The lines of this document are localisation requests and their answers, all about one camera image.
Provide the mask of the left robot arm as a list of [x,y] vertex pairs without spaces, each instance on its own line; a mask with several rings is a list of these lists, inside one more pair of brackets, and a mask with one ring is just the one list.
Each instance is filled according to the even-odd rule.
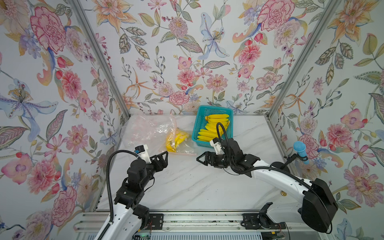
[[[136,159],[127,170],[128,176],[112,197],[111,191],[111,162],[115,155],[124,153]],[[151,214],[150,209],[140,205],[140,201],[149,188],[146,185],[155,179],[155,173],[163,171],[168,166],[167,151],[152,157],[144,146],[138,146],[132,151],[117,150],[107,161],[106,186],[110,214],[98,232],[97,240],[140,240],[140,231],[162,230],[164,214]]]

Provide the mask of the yellow banana bunch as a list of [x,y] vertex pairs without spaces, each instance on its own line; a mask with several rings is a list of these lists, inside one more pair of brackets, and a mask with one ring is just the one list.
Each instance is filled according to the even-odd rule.
[[224,131],[222,129],[219,129],[219,131],[214,128],[200,129],[198,132],[198,140],[203,142],[209,142],[215,138],[222,137],[223,134]]
[[190,138],[190,134],[177,128],[166,137],[166,150],[176,153],[178,147]]

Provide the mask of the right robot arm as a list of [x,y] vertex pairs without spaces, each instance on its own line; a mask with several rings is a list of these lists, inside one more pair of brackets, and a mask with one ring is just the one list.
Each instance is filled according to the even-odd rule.
[[218,169],[230,168],[233,175],[261,180],[296,200],[296,203],[279,205],[268,202],[260,210],[261,214],[274,223],[304,223],[319,233],[332,233],[339,207],[325,181],[299,178],[285,171],[287,164],[269,165],[257,156],[244,154],[238,143],[228,138],[222,123],[217,123],[210,145],[214,152],[204,152],[197,157],[198,162]]

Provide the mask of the pink dotted zip bag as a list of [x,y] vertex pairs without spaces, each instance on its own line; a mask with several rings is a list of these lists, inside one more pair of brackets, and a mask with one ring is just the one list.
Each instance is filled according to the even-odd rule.
[[132,115],[123,126],[122,142],[127,150],[147,145],[149,152],[166,150],[166,142],[177,129],[172,115]]

